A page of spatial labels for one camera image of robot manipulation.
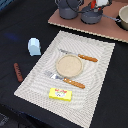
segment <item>pot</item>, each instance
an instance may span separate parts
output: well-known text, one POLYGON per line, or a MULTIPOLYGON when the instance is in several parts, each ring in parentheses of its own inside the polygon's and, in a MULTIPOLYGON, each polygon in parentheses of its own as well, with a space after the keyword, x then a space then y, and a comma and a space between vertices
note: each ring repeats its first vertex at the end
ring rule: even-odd
POLYGON ((112 17, 104 15, 102 9, 100 9, 100 10, 95 9, 95 10, 92 10, 92 11, 88 11, 90 9, 91 9, 91 4, 89 4, 88 6, 86 6, 82 9, 82 12, 85 12, 85 13, 81 14, 81 20, 84 23, 87 23, 87 24, 98 23, 101 20, 102 16, 110 18, 110 19, 112 19, 114 21, 117 21, 117 22, 121 22, 120 19, 116 19, 116 18, 112 18, 112 17))
POLYGON ((73 11, 67 4, 66 0, 55 0, 59 9, 60 17, 64 19, 73 19, 78 16, 79 6, 83 4, 83 0, 67 0, 73 11))
POLYGON ((119 17, 121 19, 121 25, 124 29, 128 30, 128 5, 122 7, 119 10, 119 17))

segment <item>metal utensil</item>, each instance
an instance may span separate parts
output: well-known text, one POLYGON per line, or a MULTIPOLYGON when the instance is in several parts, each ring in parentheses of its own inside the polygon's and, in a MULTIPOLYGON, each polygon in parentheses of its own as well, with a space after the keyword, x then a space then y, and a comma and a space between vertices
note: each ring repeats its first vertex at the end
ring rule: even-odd
POLYGON ((82 88, 82 89, 85 88, 85 86, 84 86, 83 84, 81 84, 81 83, 72 81, 72 80, 67 79, 67 78, 60 77, 60 76, 58 76, 58 75, 56 75, 56 74, 54 74, 54 73, 52 73, 52 72, 50 72, 50 71, 45 71, 44 74, 45 74, 46 76, 52 78, 52 79, 59 79, 59 80, 62 80, 62 81, 64 81, 64 82, 68 83, 68 84, 74 85, 74 86, 76 86, 76 87, 79 87, 79 88, 82 88))
POLYGON ((81 54, 72 53, 72 52, 69 52, 69 51, 65 51, 63 49, 59 49, 59 51, 61 51, 63 53, 66 53, 66 54, 76 55, 76 56, 78 56, 78 57, 80 57, 82 59, 85 59, 85 60, 89 60, 89 61, 93 61, 93 62, 97 62, 98 61, 96 58, 92 58, 92 57, 81 55, 81 54))

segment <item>plate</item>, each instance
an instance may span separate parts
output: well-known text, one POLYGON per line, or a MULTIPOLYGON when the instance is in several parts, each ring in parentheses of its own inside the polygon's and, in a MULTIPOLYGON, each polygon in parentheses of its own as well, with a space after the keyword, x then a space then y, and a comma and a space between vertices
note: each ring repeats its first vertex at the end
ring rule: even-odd
POLYGON ((75 77, 83 71, 83 63, 78 56, 68 54, 57 60, 56 70, 63 77, 75 77))

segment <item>wooden handle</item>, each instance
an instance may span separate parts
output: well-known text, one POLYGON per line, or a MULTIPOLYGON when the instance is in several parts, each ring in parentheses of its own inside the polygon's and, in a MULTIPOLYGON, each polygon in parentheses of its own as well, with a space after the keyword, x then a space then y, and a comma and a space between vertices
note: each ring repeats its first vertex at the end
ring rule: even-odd
POLYGON ((85 59, 85 60, 89 60, 89 61, 93 61, 93 62, 97 62, 97 61, 98 61, 96 58, 84 56, 84 55, 81 55, 81 54, 78 54, 78 56, 79 56, 80 58, 82 58, 82 59, 85 59))
POLYGON ((72 81, 72 80, 67 79, 67 78, 64 78, 63 81, 66 82, 66 83, 69 83, 69 84, 71 84, 71 85, 74 85, 74 86, 76 86, 76 87, 79 87, 79 88, 85 88, 85 86, 84 86, 83 84, 78 83, 78 82, 75 82, 75 81, 72 81))

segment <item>bowl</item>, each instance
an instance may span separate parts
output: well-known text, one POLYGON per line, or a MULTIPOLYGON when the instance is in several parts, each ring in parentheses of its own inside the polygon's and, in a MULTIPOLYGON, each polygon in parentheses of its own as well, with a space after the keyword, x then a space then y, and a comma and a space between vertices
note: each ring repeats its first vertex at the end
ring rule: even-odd
POLYGON ((128 5, 119 10, 121 25, 124 29, 128 30, 128 5))
POLYGON ((57 60, 56 70, 63 77, 75 77, 83 71, 83 63, 78 56, 65 55, 57 60))

